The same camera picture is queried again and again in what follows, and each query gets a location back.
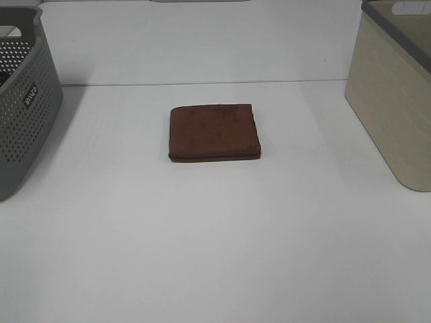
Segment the brown towel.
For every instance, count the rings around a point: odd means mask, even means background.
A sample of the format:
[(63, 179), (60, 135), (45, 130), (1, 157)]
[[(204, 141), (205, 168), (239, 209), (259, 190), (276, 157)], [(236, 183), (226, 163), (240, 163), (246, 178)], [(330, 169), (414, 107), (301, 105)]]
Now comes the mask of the brown towel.
[(170, 111), (173, 162), (221, 162), (261, 157), (251, 104), (181, 106)]

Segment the beige plastic basket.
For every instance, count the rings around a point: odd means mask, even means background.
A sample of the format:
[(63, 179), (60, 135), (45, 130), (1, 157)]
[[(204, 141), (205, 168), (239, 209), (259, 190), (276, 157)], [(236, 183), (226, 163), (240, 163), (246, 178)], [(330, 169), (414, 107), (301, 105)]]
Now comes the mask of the beige plastic basket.
[(396, 179), (430, 191), (430, 2), (363, 1), (345, 98)]

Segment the grey perforated plastic basket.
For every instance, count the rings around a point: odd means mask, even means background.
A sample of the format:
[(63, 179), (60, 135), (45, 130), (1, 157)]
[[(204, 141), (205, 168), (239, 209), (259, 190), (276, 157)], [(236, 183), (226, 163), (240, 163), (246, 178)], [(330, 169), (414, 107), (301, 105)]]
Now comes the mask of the grey perforated plastic basket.
[[(1, 37), (1, 200), (13, 195), (23, 182), (63, 101), (41, 16), (38, 7), (1, 7), (1, 25), (21, 32)], [(26, 109), (23, 97), (33, 82), (38, 94)]]

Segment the black label on grey basket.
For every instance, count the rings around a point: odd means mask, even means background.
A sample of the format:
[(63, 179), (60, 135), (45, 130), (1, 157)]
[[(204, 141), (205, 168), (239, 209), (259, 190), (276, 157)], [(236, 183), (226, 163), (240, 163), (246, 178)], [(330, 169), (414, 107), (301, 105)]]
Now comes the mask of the black label on grey basket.
[(37, 94), (38, 94), (38, 87), (33, 82), (29, 90), (27, 91), (26, 95), (23, 97), (23, 104), (26, 107), (26, 109), (29, 109), (31, 107)]

